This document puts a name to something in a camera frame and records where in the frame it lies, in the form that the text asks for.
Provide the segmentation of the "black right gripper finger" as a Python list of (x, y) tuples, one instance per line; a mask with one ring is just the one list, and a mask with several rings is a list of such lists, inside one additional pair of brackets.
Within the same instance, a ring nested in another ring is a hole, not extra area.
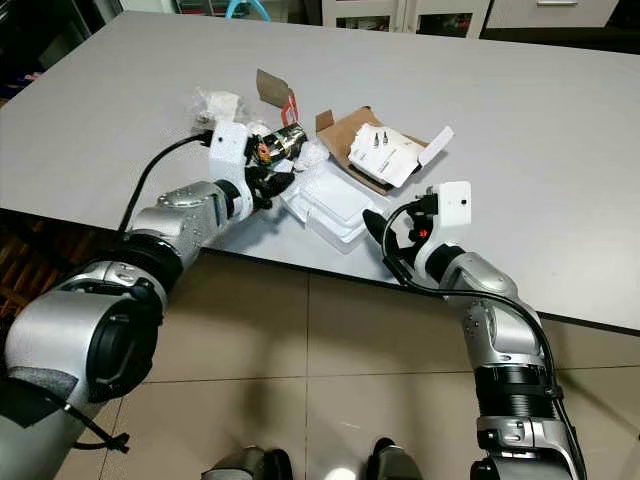
[(396, 237), (393, 236), (392, 227), (396, 224), (399, 215), (404, 211), (403, 207), (396, 207), (389, 214), (383, 212), (365, 209), (362, 212), (362, 219), (367, 232), (375, 239), (378, 244), (381, 257), (384, 260), (403, 262), (401, 255), (401, 247), (398, 246)]

